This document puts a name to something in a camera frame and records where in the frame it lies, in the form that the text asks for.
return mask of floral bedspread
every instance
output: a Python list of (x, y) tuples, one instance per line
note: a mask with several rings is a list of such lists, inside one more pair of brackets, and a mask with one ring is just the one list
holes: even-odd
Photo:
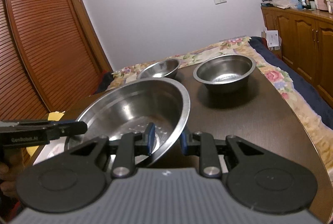
[[(170, 58), (180, 59), (180, 68), (201, 63), (224, 54), (242, 54), (254, 58), (257, 62), (257, 68), (275, 86), (301, 121), (316, 146), (333, 182), (333, 130), (322, 123), (321, 117), (311, 109), (304, 98), (294, 89), (293, 81), (289, 77), (289, 74), (267, 63), (264, 58), (249, 45), (250, 39), (250, 37), (244, 37), (220, 42), (185, 55), (175, 55)], [(136, 64), (114, 72), (114, 81), (109, 85), (108, 89), (110, 90), (136, 80), (137, 74), (153, 63), (155, 63), (155, 61)]]

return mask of human hand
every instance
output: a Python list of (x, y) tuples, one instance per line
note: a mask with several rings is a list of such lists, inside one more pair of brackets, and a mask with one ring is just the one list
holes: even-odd
[(7, 197), (17, 198), (15, 183), (17, 176), (24, 170), (21, 149), (6, 149), (4, 159), (7, 164), (0, 162), (0, 189)]

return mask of papers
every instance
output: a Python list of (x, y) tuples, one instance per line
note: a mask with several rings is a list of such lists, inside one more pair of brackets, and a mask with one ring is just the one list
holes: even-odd
[(266, 32), (266, 40), (267, 47), (279, 46), (279, 32), (277, 30), (267, 30)]

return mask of pink flower pattern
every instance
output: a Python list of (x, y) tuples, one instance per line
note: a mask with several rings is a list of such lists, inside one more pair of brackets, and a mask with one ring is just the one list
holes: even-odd
[(283, 75), (276, 70), (269, 71), (265, 74), (267, 79), (271, 82), (277, 82), (283, 79)]
[(289, 99), (289, 95), (288, 95), (288, 93), (286, 93), (286, 92), (281, 93), (281, 96), (282, 96), (285, 100), (288, 100), (288, 99)]

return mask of bowl rim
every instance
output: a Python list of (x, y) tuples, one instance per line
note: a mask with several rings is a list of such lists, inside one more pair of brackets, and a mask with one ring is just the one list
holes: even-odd
[[(189, 97), (189, 92), (186, 90), (183, 84), (180, 82), (166, 78), (166, 77), (160, 77), (160, 78), (154, 78), (154, 77), (148, 77), (140, 80), (135, 80), (132, 82), (129, 82), (123, 86), (120, 86), (114, 90), (109, 91), (108, 93), (104, 94), (100, 98), (96, 99), (93, 103), (91, 103), (76, 119), (76, 121), (80, 121), (82, 117), (88, 112), (88, 110), (94, 106), (97, 102), (101, 101), (103, 98), (107, 97), (109, 94), (114, 93), (115, 91), (118, 91), (124, 87), (131, 86), (134, 83), (139, 83), (139, 82), (148, 82), (148, 81), (158, 81), (158, 82), (167, 82), (173, 86), (175, 86), (183, 99), (183, 108), (181, 110), (181, 114), (178, 120), (178, 123), (176, 127), (174, 128), (173, 132), (169, 136), (169, 138), (151, 155), (149, 155), (147, 158), (136, 164), (137, 167), (149, 167), (153, 163), (155, 163), (161, 156), (163, 156), (170, 148), (171, 146), (177, 141), (177, 139), (180, 137), (181, 133), (184, 131), (186, 127), (186, 123), (189, 118), (189, 113), (190, 113), (190, 97)], [(68, 142), (69, 138), (66, 138), (66, 142), (64, 144), (64, 150), (68, 150)]]
[[(228, 81), (219, 81), (219, 82), (212, 82), (212, 81), (207, 81), (207, 80), (204, 80), (204, 79), (201, 79), (200, 77), (198, 77), (197, 75), (197, 71), (199, 70), (199, 68), (204, 65), (205, 63), (211, 61), (211, 60), (214, 60), (214, 59), (217, 59), (217, 58), (222, 58), (222, 57), (228, 57), (228, 56), (240, 56), (240, 57), (245, 57), (245, 58), (248, 58), (251, 62), (252, 62), (252, 66), (250, 68), (250, 70), (248, 70), (244, 75), (240, 76), (239, 78), (237, 79), (234, 79), (234, 80), (228, 80)], [(247, 76), (249, 76), (253, 71), (254, 69), (256, 68), (257, 66), (257, 63), (256, 61), (254, 60), (254, 58), (252, 57), (248, 57), (248, 56), (244, 56), (244, 55), (240, 55), (240, 54), (226, 54), (226, 55), (221, 55), (221, 56), (217, 56), (217, 57), (214, 57), (214, 58), (211, 58), (211, 59), (208, 59), (207, 61), (204, 61), (203, 63), (199, 64), (193, 71), (193, 77), (196, 81), (198, 82), (201, 82), (201, 83), (204, 83), (204, 84), (208, 84), (208, 85), (223, 85), (223, 84), (229, 84), (229, 83), (234, 83), (236, 81), (240, 81), (244, 78), (246, 78)]]
[(149, 68), (154, 67), (155, 65), (158, 65), (158, 64), (160, 64), (160, 63), (163, 63), (163, 62), (166, 62), (166, 61), (169, 61), (169, 60), (175, 60), (175, 61), (178, 62), (176, 68), (174, 68), (172, 71), (168, 72), (168, 73), (165, 74), (164, 76), (161, 76), (161, 77), (152, 77), (152, 78), (162, 78), (162, 77), (166, 77), (166, 76), (168, 76), (169, 74), (172, 74), (174, 71), (177, 71), (177, 69), (180, 67), (180, 63), (181, 63), (181, 61), (180, 61), (179, 59), (174, 59), (174, 58), (172, 58), (172, 59), (166, 59), (166, 60), (161, 60), (161, 61), (158, 61), (158, 62), (156, 62), (156, 63), (153, 63), (152, 65), (150, 65), (150, 66), (146, 67), (145, 69), (143, 69), (143, 70), (139, 73), (139, 75), (137, 76), (137, 79), (149, 78), (149, 77), (142, 77), (143, 73), (144, 73), (146, 70), (148, 70)]

